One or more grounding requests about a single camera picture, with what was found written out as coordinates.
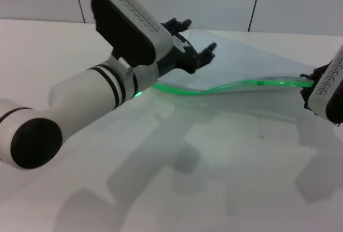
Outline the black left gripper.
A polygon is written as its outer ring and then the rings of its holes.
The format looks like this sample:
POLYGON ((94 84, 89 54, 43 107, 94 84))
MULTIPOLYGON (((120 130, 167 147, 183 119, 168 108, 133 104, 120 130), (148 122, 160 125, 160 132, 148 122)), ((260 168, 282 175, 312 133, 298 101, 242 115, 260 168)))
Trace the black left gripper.
POLYGON ((197 53, 190 42, 182 35, 176 35, 189 29, 192 21, 186 19, 178 21, 176 18, 162 23, 162 26, 173 36, 173 46, 169 53, 157 61, 159 77, 162 77, 173 69, 181 69, 193 74, 199 68, 211 63, 217 47, 215 42, 211 43, 201 53, 197 53))

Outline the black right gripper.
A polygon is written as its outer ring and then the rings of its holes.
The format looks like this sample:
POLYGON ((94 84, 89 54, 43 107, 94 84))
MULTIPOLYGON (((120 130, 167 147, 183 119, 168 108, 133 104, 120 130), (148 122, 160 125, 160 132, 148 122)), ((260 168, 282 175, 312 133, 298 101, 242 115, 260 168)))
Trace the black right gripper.
MULTIPOLYGON (((312 74, 303 74, 302 73, 300 75, 300 77, 308 79, 308 80, 316 81, 325 74, 325 72, 330 67, 332 62, 333 62, 333 60, 331 60, 327 65, 324 65, 321 68, 314 69, 312 74)), ((300 93, 301 93, 303 101, 304 101, 304 108, 309 109, 308 101, 309 101, 309 97, 311 94, 311 89, 310 88, 302 88, 300 93)))

